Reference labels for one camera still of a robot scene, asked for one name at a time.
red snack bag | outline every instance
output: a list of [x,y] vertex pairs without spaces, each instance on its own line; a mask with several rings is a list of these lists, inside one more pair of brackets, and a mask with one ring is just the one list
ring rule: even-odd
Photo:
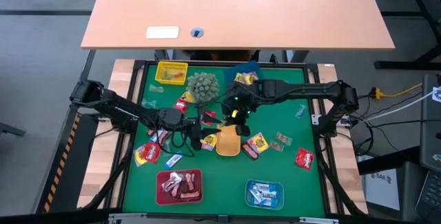
[[178,98],[178,101],[174,104],[173,108],[178,109],[185,114],[188,108],[188,102],[184,101],[182,98]]
[[[215,111],[204,110],[204,113],[208,114],[211,117],[216,117]],[[213,123],[209,123],[209,122],[205,122],[205,121],[201,121],[201,122],[202,122],[202,124],[205,124],[205,125],[212,125],[213,124]]]
[[296,164],[306,170],[311,169],[312,159],[314,154],[306,149],[299,148],[296,157]]
[[159,145],[153,142],[149,142],[144,145],[144,153],[142,153],[141,156],[146,161],[156,164],[160,153],[161,153],[161,148],[159,147]]

yellow snack package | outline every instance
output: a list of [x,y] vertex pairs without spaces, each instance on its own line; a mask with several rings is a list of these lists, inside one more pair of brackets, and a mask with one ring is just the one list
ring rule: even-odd
[[239,73],[239,72],[236,73],[236,78],[234,80],[239,83],[247,84],[247,82],[245,81],[245,77],[243,76],[242,73]]
[[212,151],[216,146],[216,142],[217,142],[217,136],[215,134],[210,134],[209,136],[205,137],[204,140],[202,141],[202,149]]
[[249,138],[247,143],[255,152],[259,154],[269,147],[268,142],[265,140],[265,137],[261,132]]
[[196,102],[194,100],[193,96],[190,94],[190,92],[184,92],[184,94],[182,94],[181,98],[184,99],[184,101],[186,101],[188,103],[195,103]]

white label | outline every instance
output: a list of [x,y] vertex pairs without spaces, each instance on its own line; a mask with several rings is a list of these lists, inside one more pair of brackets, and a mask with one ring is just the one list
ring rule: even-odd
[[179,36],[179,27],[148,27],[147,39],[176,39]]
[[439,90],[437,87],[433,87],[432,100],[441,103],[441,90]]

orange striped edge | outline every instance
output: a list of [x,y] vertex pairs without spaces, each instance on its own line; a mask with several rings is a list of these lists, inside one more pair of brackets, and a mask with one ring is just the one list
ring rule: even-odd
[[81,115],[79,113],[76,114],[74,124],[72,125],[72,129],[70,130],[70,135],[68,138],[68,143],[66,144],[66,147],[64,148],[63,155],[60,160],[60,164],[57,168],[57,173],[55,174],[54,181],[52,182],[52,185],[50,186],[50,191],[48,194],[48,199],[46,203],[44,204],[44,210],[43,213],[48,213],[50,210],[50,204],[54,200],[55,192],[57,191],[57,185],[60,182],[61,175],[63,173],[64,165],[68,159],[70,147],[72,146],[72,142],[74,141],[76,129],[78,128],[78,124],[80,122]]

spiky ball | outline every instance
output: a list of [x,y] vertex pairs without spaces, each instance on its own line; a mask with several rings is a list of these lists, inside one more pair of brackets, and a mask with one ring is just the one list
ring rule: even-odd
[[187,80],[187,90],[197,103],[210,101],[219,95],[219,83],[214,74],[195,72],[194,76],[188,77]]

